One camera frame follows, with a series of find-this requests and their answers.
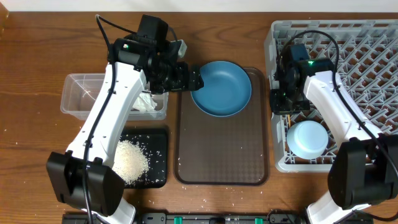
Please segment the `dark blue plate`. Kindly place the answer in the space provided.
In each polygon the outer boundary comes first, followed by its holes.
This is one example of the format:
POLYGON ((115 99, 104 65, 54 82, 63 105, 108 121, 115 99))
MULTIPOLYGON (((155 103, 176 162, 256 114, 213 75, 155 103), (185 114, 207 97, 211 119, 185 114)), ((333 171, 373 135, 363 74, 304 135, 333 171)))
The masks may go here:
POLYGON ((252 84, 244 69, 232 62, 214 61, 200 68, 204 87, 191 92, 204 113, 228 117, 242 111, 252 95, 252 84))

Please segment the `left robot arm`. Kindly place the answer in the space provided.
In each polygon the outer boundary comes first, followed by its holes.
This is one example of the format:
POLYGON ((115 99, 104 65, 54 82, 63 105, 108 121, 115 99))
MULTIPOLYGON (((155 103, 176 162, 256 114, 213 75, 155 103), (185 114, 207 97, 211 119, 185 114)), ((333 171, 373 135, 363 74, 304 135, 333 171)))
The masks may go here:
POLYGON ((123 198, 124 181, 113 171, 119 138, 134 102, 152 94, 197 91, 199 69, 183 61, 184 41, 167 40, 162 19, 143 15, 137 31, 106 44, 108 63, 97 99, 64 153, 49 155, 46 170, 59 202, 86 210, 87 222, 132 223, 136 209, 123 198))

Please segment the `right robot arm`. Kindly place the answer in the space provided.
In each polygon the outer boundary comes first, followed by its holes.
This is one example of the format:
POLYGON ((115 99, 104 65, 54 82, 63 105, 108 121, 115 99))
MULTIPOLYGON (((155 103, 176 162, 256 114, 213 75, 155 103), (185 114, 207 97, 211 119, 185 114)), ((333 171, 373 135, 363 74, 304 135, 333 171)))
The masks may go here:
POLYGON ((338 146, 328 191, 307 207, 307 223, 340 223, 396 198, 397 136, 383 134, 365 118, 341 84, 337 64, 310 59, 303 44, 285 44, 276 63, 279 85, 271 91, 272 112, 295 114, 314 105, 338 146))

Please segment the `large white tissue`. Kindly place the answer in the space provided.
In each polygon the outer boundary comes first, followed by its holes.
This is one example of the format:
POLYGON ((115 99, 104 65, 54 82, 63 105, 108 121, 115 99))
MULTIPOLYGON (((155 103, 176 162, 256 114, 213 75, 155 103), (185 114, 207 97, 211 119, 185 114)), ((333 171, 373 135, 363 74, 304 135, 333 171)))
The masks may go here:
POLYGON ((157 103, 153 99, 153 95, 148 92, 141 92, 134 102, 132 108, 140 112, 155 111, 157 103))

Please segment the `white bowl blue rim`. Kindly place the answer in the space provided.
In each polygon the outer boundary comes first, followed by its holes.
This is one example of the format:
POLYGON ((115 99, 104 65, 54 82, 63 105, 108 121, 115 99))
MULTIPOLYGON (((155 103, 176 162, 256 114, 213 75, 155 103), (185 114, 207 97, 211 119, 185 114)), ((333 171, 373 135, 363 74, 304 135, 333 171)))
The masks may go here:
POLYGON ((328 134, 326 129, 315 121, 302 121, 294 124, 287 132, 289 149, 302 159, 316 159, 326 150, 328 134))

